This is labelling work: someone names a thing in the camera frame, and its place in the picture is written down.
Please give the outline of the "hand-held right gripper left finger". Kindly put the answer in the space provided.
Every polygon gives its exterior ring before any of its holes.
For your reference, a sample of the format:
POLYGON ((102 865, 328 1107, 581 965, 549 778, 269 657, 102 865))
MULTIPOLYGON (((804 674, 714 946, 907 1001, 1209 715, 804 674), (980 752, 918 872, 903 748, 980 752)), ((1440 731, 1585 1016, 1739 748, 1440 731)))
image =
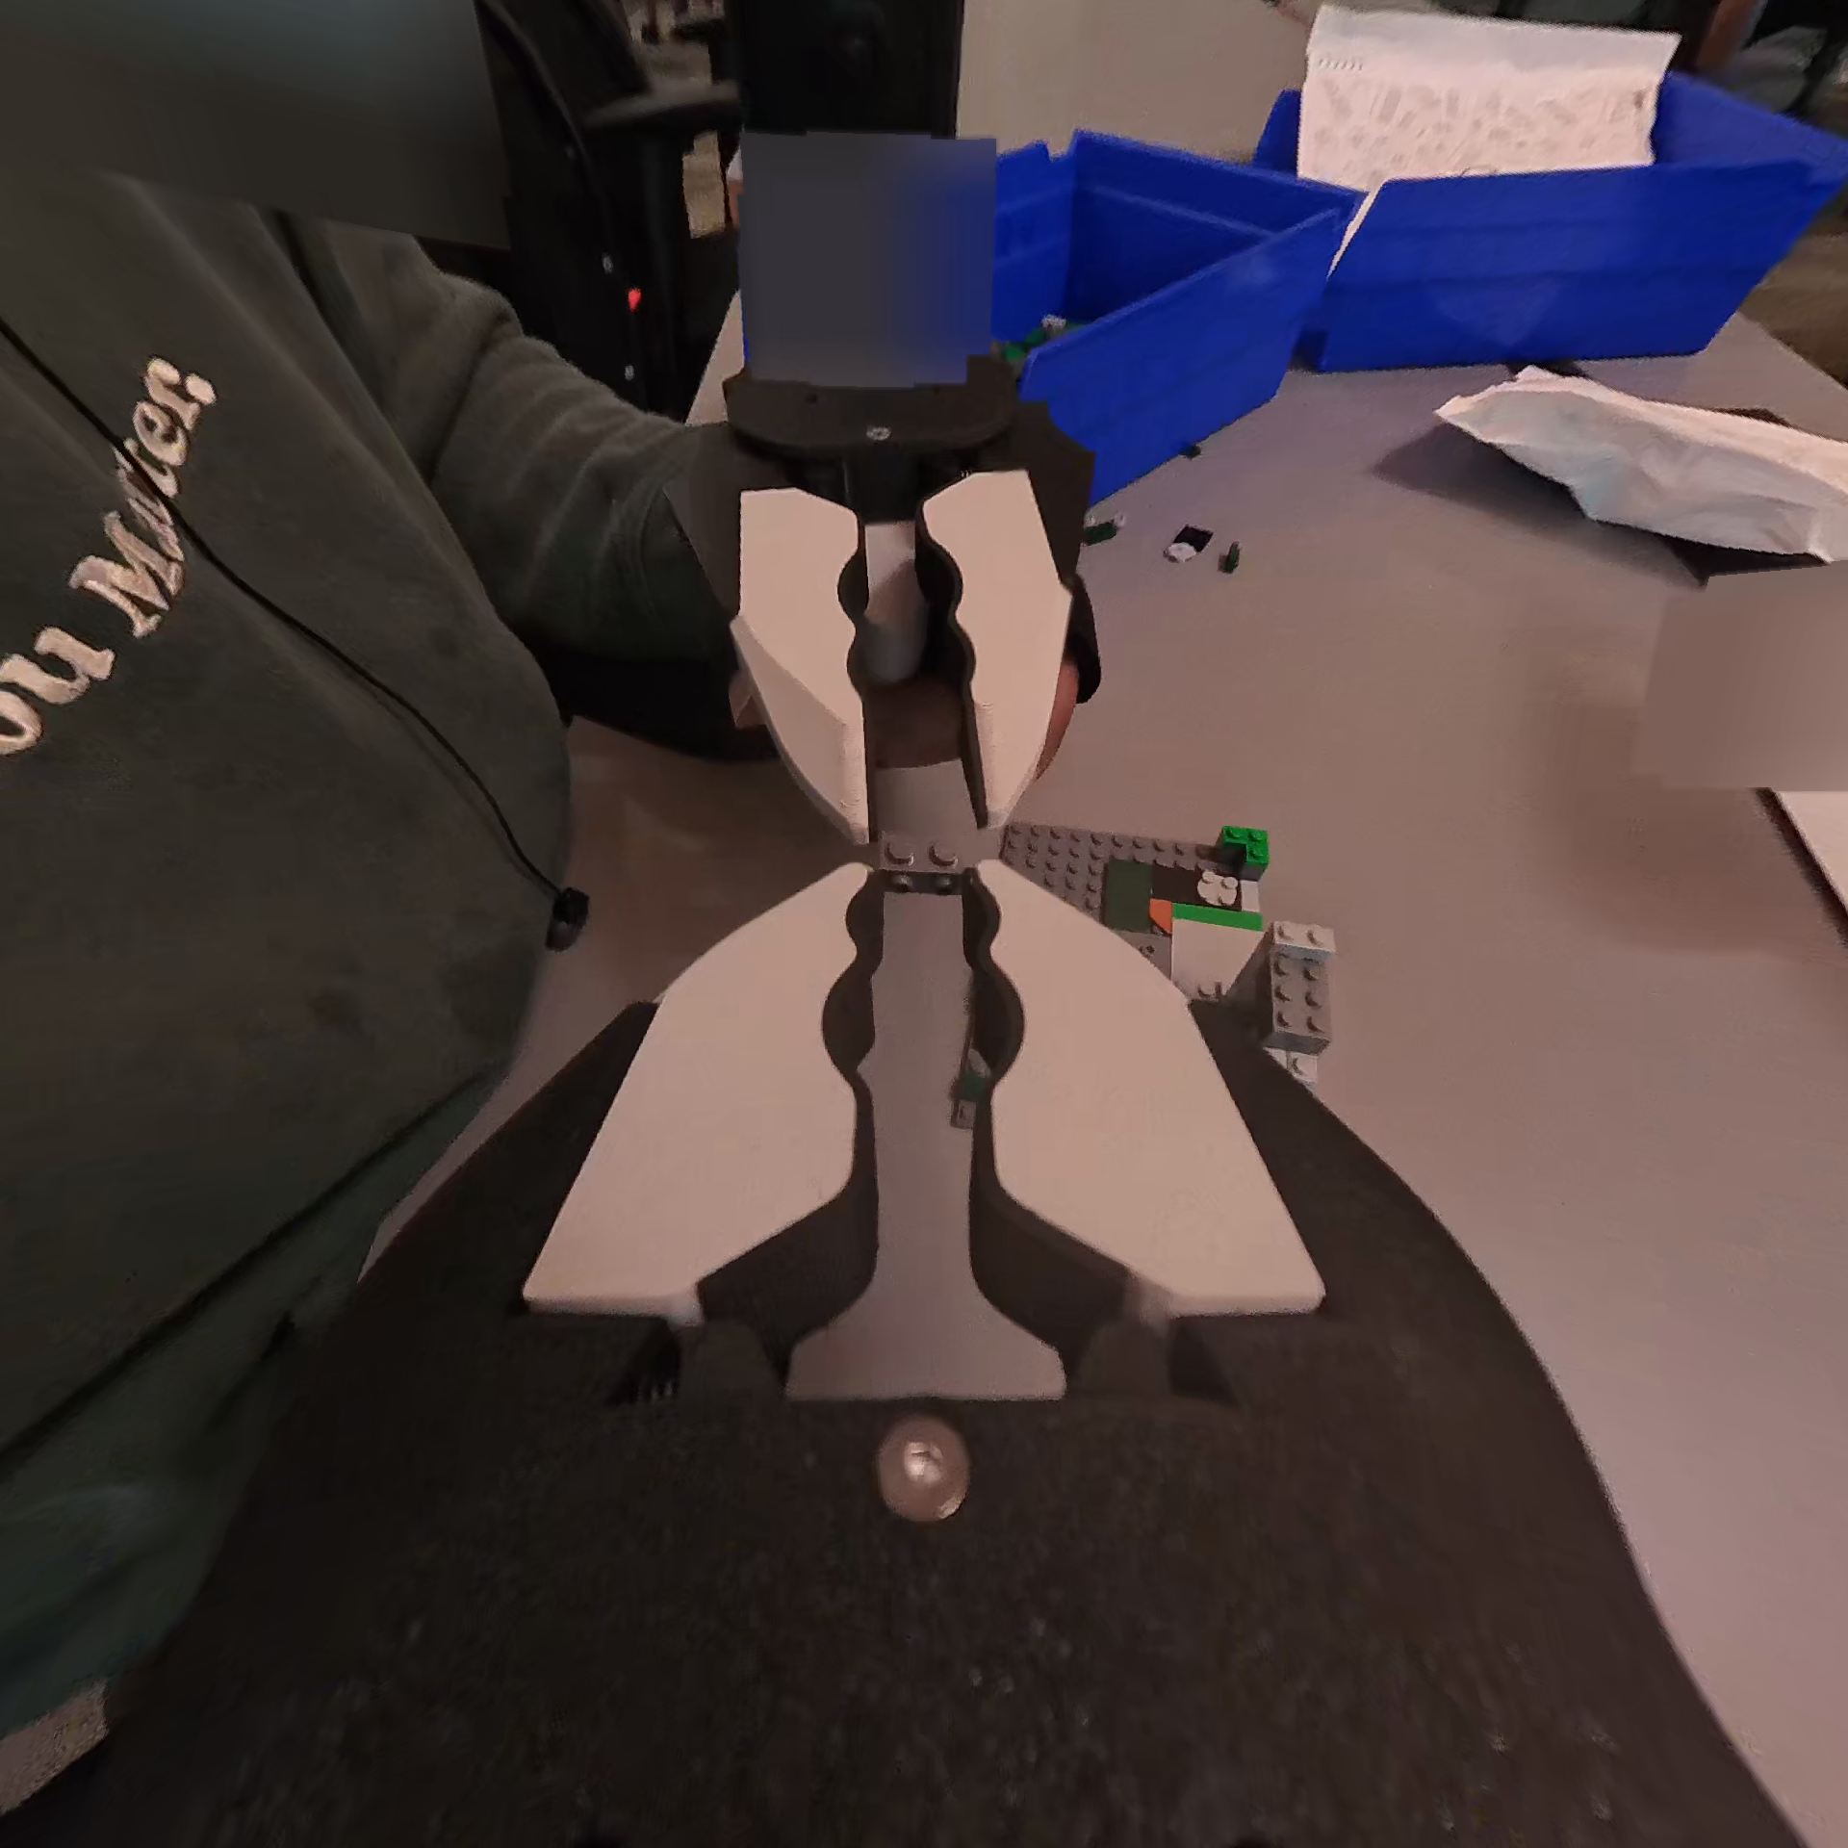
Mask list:
POLYGON ((859 1099, 824 1046, 824 1005, 871 901, 845 865, 720 938, 672 983, 560 1206, 523 1306, 709 1319, 723 1268, 833 1206, 859 1099))

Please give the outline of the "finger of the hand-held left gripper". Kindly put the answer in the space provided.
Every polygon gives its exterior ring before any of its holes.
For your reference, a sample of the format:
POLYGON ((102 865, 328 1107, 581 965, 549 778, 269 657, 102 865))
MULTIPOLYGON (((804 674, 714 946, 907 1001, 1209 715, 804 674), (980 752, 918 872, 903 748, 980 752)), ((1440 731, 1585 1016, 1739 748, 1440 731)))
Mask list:
POLYGON ((1072 615, 1028 474, 971 474, 927 498, 918 584, 958 672, 971 808, 1004 828, 1039 774, 1072 615))
POLYGON ((739 498, 739 597, 728 627, 772 745, 849 844, 868 844, 867 705, 849 674, 845 576, 861 522, 798 487, 739 498))

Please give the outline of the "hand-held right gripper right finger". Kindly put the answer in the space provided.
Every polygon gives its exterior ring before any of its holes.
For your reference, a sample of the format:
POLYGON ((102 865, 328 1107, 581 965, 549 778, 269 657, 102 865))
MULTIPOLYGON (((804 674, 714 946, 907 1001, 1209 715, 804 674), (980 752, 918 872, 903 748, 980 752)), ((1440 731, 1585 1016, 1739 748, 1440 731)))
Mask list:
POLYGON ((1116 1265, 1141 1314, 1321 1309, 1323 1277, 1183 993, 999 861, 973 869, 973 898, 1024 1020, 991 1056, 1004 1203, 1116 1265))

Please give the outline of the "light grey brick assembly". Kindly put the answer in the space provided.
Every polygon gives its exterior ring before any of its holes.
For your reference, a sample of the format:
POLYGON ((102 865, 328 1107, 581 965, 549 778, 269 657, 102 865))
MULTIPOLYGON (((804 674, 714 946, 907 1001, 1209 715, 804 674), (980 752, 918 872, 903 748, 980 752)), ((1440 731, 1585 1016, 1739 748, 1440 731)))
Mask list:
POLYGON ((1259 968, 1259 1046, 1308 1092, 1332 1046, 1334 932, 1303 921, 1271 921, 1259 968))

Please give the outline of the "grey toy brick model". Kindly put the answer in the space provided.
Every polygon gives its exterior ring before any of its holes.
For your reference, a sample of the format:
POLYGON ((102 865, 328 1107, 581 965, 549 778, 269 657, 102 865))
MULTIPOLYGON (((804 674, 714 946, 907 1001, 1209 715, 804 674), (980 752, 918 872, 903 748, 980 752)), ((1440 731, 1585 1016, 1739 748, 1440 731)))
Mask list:
POLYGON ((1259 1044, 1259 968, 1266 931, 1275 921, 1263 892, 1271 869, 1256 883, 1226 874, 1212 861, 1215 836, 1185 843, 1013 822, 1002 865, 1105 927, 1187 1005, 1237 1016, 1259 1044))

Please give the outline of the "grey desk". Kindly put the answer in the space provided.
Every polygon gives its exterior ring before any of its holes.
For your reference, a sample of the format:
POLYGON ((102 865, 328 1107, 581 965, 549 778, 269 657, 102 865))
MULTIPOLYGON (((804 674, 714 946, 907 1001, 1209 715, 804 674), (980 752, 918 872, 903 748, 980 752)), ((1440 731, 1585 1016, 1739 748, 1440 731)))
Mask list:
POLYGON ((1119 496, 1103 689, 1024 814, 1271 830, 1266 913, 1336 932, 1321 1099, 1513 1309, 1722 1726, 1843 1847, 1846 938, 1759 797, 1631 774, 1688 576, 1436 422, 1484 384, 1290 373, 1119 496))

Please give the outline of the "black mesh pad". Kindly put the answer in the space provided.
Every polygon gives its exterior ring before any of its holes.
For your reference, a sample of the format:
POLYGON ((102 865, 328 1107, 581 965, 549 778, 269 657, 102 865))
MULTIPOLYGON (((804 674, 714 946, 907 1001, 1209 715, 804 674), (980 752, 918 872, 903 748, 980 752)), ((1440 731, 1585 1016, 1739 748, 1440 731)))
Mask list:
POLYGON ((709 766, 767 766, 771 729, 742 725, 736 672, 702 660, 614 660, 540 649, 541 678, 567 727, 584 722, 709 766))

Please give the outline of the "blue plastic bin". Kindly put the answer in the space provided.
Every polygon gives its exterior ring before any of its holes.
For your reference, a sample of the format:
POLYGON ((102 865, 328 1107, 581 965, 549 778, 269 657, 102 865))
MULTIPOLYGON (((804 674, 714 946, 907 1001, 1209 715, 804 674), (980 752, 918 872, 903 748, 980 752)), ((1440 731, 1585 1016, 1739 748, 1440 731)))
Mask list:
POLYGON ((1537 85, 1541 170, 1372 175, 1297 341, 1321 375, 1706 349, 1846 190, 1846 142, 1652 70, 1537 85))
POLYGON ((1095 456, 1095 502, 1267 406, 1321 304, 1350 190, 1075 133, 996 168, 991 335, 1095 456))

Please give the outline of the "person's green sweatshirt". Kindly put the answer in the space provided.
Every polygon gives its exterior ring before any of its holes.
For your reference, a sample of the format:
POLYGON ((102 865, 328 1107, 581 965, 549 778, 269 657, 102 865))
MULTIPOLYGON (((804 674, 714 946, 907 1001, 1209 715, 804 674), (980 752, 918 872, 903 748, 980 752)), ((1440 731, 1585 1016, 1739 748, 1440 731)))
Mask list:
POLYGON ((421 264, 3 162, 3 1735, 179 1624, 560 927, 559 705, 390 425, 421 264))

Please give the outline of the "white paper bag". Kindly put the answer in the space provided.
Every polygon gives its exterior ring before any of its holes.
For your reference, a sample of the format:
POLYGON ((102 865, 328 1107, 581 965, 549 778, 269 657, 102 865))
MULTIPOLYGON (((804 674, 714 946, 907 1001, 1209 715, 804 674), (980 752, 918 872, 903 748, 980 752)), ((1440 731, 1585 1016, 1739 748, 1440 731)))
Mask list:
POLYGON ((1524 368, 1438 422, 1556 483, 1594 522, 1757 555, 1846 562, 1846 443, 1524 368))

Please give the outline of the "white plastic bag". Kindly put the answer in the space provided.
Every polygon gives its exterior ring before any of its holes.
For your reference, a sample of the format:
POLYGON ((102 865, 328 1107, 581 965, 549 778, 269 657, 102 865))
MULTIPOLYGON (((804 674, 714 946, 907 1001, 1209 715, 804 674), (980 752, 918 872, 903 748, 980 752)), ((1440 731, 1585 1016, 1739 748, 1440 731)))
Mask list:
POLYGON ((1292 170, 1398 180, 1652 165, 1674 34, 1325 3, 1307 37, 1292 170))

